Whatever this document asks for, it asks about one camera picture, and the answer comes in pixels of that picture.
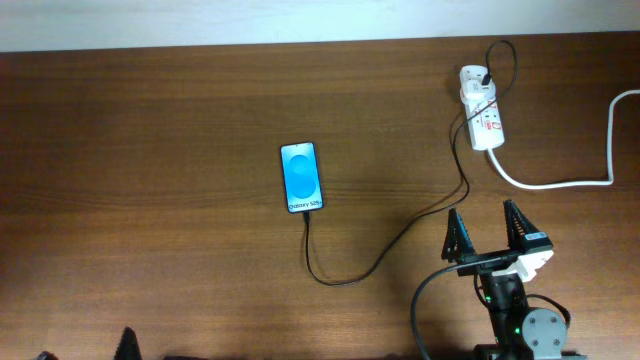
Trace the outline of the blue Samsung Galaxy smartphone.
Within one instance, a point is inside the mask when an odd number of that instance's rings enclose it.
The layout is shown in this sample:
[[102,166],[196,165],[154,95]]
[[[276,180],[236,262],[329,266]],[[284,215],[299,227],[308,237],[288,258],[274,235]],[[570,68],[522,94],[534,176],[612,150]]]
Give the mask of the blue Samsung Galaxy smartphone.
[[302,213],[322,209],[323,193],[312,142],[280,147],[287,210]]

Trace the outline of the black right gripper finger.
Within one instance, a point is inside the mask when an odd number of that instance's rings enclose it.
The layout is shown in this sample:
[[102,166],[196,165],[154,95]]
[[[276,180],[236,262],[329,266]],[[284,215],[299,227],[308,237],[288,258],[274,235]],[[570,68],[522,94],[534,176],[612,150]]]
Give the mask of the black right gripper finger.
[[464,261],[474,254],[475,249],[460,214],[456,208],[450,209],[441,258],[453,263]]
[[553,249],[549,236],[533,225],[512,200],[503,202],[508,246],[521,254]]

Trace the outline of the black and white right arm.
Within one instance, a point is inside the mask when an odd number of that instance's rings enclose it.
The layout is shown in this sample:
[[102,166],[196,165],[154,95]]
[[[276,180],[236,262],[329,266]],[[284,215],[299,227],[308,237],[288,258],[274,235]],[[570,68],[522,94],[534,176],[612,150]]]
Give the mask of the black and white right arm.
[[503,203],[508,238],[505,250],[478,254],[457,210],[448,213],[441,258],[456,265],[457,275],[471,276],[486,308],[495,343],[477,345],[475,359],[583,359],[564,349],[571,323],[569,311],[549,297],[527,293],[525,284],[554,255],[549,236],[533,225],[516,204]]

